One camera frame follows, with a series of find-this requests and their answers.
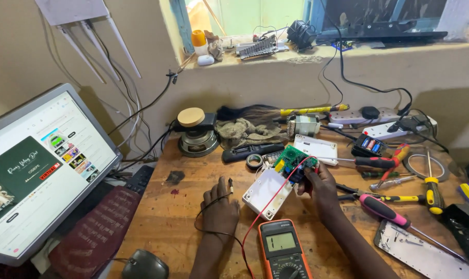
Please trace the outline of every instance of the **wooden desk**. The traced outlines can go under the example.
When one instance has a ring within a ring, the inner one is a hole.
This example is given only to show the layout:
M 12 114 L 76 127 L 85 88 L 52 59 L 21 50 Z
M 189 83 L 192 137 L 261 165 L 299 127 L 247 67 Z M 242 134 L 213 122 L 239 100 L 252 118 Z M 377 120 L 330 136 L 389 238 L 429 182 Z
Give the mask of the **wooden desk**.
M 323 130 L 320 131 L 318 137 L 338 143 L 339 157 L 352 158 L 350 147 L 346 147 L 350 142 L 348 139 Z M 203 193 L 212 188 L 220 175 L 224 175 L 226 180 L 229 177 L 233 179 L 235 193 L 232 198 L 238 199 L 241 203 L 240 220 L 236 230 L 236 236 L 239 239 L 244 237 L 256 217 L 255 212 L 241 202 L 241 196 L 254 181 L 254 172 L 249 171 L 244 161 L 224 165 L 221 162 L 223 150 L 220 147 L 207 156 L 188 158 L 181 155 L 176 141 L 174 139 L 167 142 L 164 154 L 158 161 L 126 238 L 116 255 L 118 258 L 127 258 L 138 248 L 151 251 L 169 265 L 169 278 L 171 279 L 188 278 L 201 238 L 201 232 L 193 228 L 193 220 L 200 211 Z M 436 150 L 439 148 L 433 145 L 433 156 L 445 163 L 451 161 L 449 155 Z M 362 179 L 355 168 L 346 167 L 347 163 L 349 162 L 340 162 L 336 167 L 329 167 L 336 181 L 349 187 L 368 190 L 373 182 Z M 403 165 L 397 170 L 406 171 Z M 167 182 L 171 171 L 183 172 L 184 178 L 180 182 Z M 463 202 L 461 196 L 455 191 L 459 184 L 460 182 L 453 174 L 450 175 L 448 181 L 440 183 L 440 191 L 446 204 Z M 413 196 L 425 193 L 425 191 L 423 181 L 415 178 L 402 186 L 383 190 L 382 193 L 391 196 Z M 408 216 L 421 231 L 458 253 L 461 252 L 455 238 L 433 218 L 425 206 L 417 203 L 400 203 L 394 204 L 393 208 L 400 214 Z M 364 212 L 359 202 L 344 201 L 342 209 L 355 228 L 401 278 L 424 278 L 373 244 L 372 240 L 380 223 Z M 297 227 L 300 243 L 314 278 L 354 277 L 347 258 L 333 236 L 319 221 L 308 195 L 298 197 L 295 193 L 291 193 L 275 216 L 275 220 L 284 218 L 292 219 Z M 264 278 L 259 250 L 257 230 L 252 229 L 245 243 L 246 256 L 255 277 Z M 120 278 L 123 266 L 124 263 L 114 262 L 108 278 Z M 220 268 L 221 278 L 250 278 L 241 256 L 241 248 L 237 243 L 226 251 Z

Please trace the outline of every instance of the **red screwdriver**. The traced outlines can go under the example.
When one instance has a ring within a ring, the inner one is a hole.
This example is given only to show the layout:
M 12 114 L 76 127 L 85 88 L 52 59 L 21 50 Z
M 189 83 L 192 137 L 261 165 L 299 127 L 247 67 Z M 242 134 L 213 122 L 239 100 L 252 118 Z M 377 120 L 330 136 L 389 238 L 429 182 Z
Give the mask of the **red screwdriver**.
M 465 259 L 464 257 L 460 256 L 459 254 L 457 254 L 456 252 L 450 250 L 447 246 L 437 242 L 436 240 L 434 240 L 433 238 L 431 238 L 430 236 L 424 234 L 424 232 L 421 232 L 419 231 L 417 228 L 413 227 L 411 225 L 411 222 L 410 220 L 406 219 L 405 217 L 403 217 L 402 215 L 398 214 L 397 212 L 395 212 L 393 209 L 391 209 L 389 206 L 387 206 L 385 203 L 383 203 L 382 201 L 374 198 L 373 196 L 371 195 L 368 195 L 368 194 L 363 194 L 360 196 L 360 202 L 361 204 L 366 207 L 368 210 L 370 210 L 371 212 L 375 213 L 376 215 L 379 215 L 380 217 L 383 217 L 385 219 L 388 219 L 390 221 L 392 221 L 393 223 L 399 225 L 399 227 L 403 228 L 403 229 L 408 229 L 408 228 L 412 228 L 414 231 L 424 235 L 424 237 L 428 238 L 430 241 L 440 245 L 443 249 L 445 249 L 446 251 L 448 251 L 449 253 L 451 253 L 452 255 L 458 257 L 459 259 L 461 259 L 463 262 L 466 262 L 469 264 L 469 261 L 467 259 Z
M 373 168 L 389 169 L 395 167 L 395 161 L 384 157 L 355 157 L 355 159 L 327 158 L 316 156 L 318 159 L 353 161 L 357 166 L 369 166 Z

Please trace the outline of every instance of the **window ledge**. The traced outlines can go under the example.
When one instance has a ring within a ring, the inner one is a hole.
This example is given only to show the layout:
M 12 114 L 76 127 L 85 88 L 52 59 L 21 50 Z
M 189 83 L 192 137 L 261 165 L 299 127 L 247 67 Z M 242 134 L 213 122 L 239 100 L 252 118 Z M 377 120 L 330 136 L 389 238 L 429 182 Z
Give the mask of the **window ledge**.
M 344 57 L 366 57 L 378 55 L 391 55 L 391 54 L 404 54 L 413 52 L 430 52 L 430 51 L 450 51 L 469 48 L 469 43 L 437 43 L 430 46 L 420 47 L 407 47 L 407 48 L 392 48 L 392 49 L 371 49 L 368 47 L 359 47 L 349 51 L 343 52 Z M 213 68 L 213 67 L 230 67 L 238 65 L 254 65 L 264 63 L 320 63 L 323 58 L 331 58 L 335 53 L 335 48 L 330 46 L 318 46 L 311 50 L 306 50 L 303 53 L 297 53 L 290 50 L 285 52 L 278 52 L 271 56 L 261 56 L 249 58 L 242 61 L 235 53 L 235 49 L 225 50 L 223 61 L 216 61 L 212 65 L 199 66 L 196 59 L 186 65 L 185 70 L 196 68 Z

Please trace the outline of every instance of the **wooden lid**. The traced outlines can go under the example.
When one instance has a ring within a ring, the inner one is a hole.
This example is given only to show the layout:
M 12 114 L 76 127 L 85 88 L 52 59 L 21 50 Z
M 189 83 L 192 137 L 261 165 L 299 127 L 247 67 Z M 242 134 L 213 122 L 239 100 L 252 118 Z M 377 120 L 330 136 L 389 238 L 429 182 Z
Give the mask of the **wooden lid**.
M 177 120 L 183 127 L 193 127 L 200 124 L 205 119 L 205 114 L 201 108 L 189 108 L 182 110 L 177 115 Z

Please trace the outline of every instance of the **red wire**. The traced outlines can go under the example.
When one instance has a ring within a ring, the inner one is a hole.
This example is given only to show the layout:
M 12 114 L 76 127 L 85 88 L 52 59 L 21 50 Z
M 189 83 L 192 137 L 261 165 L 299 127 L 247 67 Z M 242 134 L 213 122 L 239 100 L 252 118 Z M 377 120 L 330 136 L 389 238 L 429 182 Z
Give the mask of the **red wire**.
M 269 204 L 272 202 L 272 200 L 274 200 L 274 198 L 278 195 L 279 191 L 281 191 L 281 189 L 285 186 L 286 182 L 288 181 L 288 179 L 290 179 L 291 175 L 297 170 L 298 167 L 300 167 L 300 165 L 305 162 L 305 160 L 309 159 L 309 158 L 315 158 L 317 159 L 315 156 L 309 156 L 305 159 L 303 159 L 300 164 L 298 164 L 294 169 L 293 171 L 290 173 L 290 175 L 288 175 L 288 178 L 283 182 L 283 184 L 281 185 L 281 187 L 279 187 L 279 190 L 274 194 L 274 196 L 271 198 L 271 200 L 267 203 L 267 205 L 260 211 L 260 213 L 257 215 L 257 217 L 255 218 L 255 220 L 253 221 L 252 225 L 250 225 L 250 228 L 248 228 L 248 231 L 246 232 L 245 234 L 245 237 L 243 238 L 243 242 L 241 243 L 241 255 L 243 256 L 243 259 L 246 263 L 246 266 L 248 267 L 248 271 L 250 271 L 250 274 L 252 276 L 252 279 L 255 279 L 255 276 L 253 275 L 253 272 L 252 272 L 252 269 L 250 268 L 250 266 L 248 265 L 248 262 L 246 261 L 246 256 L 245 256 L 245 239 L 246 237 L 248 236 L 248 233 L 250 232 L 250 230 L 252 229 L 253 225 L 255 224 L 255 222 L 257 221 L 257 219 L 259 219 L 260 215 L 264 212 L 264 210 L 269 206 Z

